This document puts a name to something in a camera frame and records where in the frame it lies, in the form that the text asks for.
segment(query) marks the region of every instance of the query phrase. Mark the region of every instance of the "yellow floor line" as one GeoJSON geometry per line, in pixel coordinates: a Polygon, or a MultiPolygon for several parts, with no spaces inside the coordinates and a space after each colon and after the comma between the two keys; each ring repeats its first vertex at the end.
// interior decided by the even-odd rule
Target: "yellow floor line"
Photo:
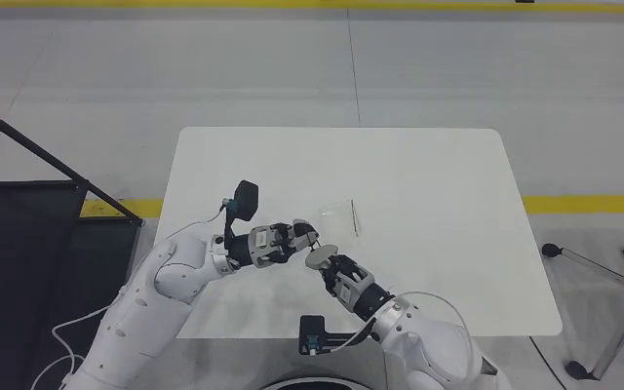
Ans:
{"type": "MultiPolygon", "coordinates": [[[[141,218],[158,218],[163,210],[162,199],[123,199],[122,205],[141,218]]],[[[624,195],[564,195],[523,197],[527,214],[624,213],[624,195]]],[[[121,216],[100,199],[88,199],[80,216],[121,216]]]]}
{"type": "Polygon", "coordinates": [[[446,2],[413,0],[0,0],[0,8],[282,8],[622,14],[605,3],[446,2]]]}
{"type": "MultiPolygon", "coordinates": [[[[119,202],[141,218],[158,218],[163,199],[120,199],[119,202]]],[[[80,216],[123,216],[101,199],[87,199],[80,216]]]]}

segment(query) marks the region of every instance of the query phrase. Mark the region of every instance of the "concrete floor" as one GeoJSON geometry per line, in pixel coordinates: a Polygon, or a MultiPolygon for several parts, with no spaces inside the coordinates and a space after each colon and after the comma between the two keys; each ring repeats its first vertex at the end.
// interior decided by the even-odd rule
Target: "concrete floor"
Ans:
{"type": "MultiPolygon", "coordinates": [[[[621,194],[622,33],[604,16],[2,11],[0,117],[118,198],[163,197],[177,133],[193,125],[494,128],[523,194],[621,194]]],[[[0,141],[0,179],[42,178],[58,174],[0,141]]],[[[623,271],[624,216],[530,221],[538,245],[623,271]]],[[[621,387],[617,368],[600,383],[562,369],[591,366],[622,326],[621,289],[564,260],[545,267],[565,326],[535,338],[544,355],[568,389],[621,387]]],[[[515,388],[560,388],[527,337],[477,342],[515,388]]],[[[313,362],[292,347],[177,340],[134,388],[253,389],[313,371],[405,388],[373,343],[313,362]]]]}

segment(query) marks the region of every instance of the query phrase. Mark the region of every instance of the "stand leg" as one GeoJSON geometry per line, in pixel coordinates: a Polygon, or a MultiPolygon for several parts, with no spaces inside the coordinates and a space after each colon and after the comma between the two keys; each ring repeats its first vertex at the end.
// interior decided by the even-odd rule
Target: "stand leg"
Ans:
{"type": "MultiPolygon", "coordinates": [[[[562,255],[565,258],[572,260],[575,263],[580,264],[585,268],[596,272],[599,275],[604,276],[610,281],[613,281],[620,286],[624,286],[624,275],[611,271],[610,269],[603,267],[597,262],[594,262],[578,253],[567,250],[566,248],[559,248],[555,244],[549,243],[545,244],[542,247],[542,254],[550,258],[562,255]]],[[[591,372],[587,372],[587,369],[585,369],[583,365],[575,360],[568,362],[565,365],[565,372],[567,372],[568,375],[576,380],[601,380],[605,375],[608,367],[611,365],[619,351],[622,349],[622,346],[624,346],[624,331],[618,330],[618,332],[609,341],[608,345],[603,351],[603,354],[598,359],[598,361],[594,365],[594,369],[591,372]]]]}

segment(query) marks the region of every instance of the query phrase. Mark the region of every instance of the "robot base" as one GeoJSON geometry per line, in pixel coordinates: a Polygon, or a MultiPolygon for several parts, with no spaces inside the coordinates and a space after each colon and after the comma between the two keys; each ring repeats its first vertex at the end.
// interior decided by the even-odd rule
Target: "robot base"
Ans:
{"type": "Polygon", "coordinates": [[[272,384],[262,390],[370,390],[359,383],[330,377],[302,377],[272,384]]]}

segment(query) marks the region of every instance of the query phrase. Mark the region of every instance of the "white table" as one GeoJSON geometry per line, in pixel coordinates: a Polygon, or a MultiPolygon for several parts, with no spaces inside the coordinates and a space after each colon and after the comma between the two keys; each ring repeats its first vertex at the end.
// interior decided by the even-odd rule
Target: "white table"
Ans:
{"type": "MultiPolygon", "coordinates": [[[[473,335],[561,331],[542,260],[497,132],[477,129],[188,128],[179,136],[157,240],[212,216],[241,179],[259,186],[252,222],[304,218],[353,199],[362,234],[346,254],[392,293],[437,293],[473,335]]],[[[192,231],[208,239],[223,222],[192,231]]],[[[297,337],[299,316],[331,332],[361,322],[303,264],[247,267],[211,283],[178,337],[297,337]]],[[[443,303],[411,299],[456,321],[443,303]]]]}

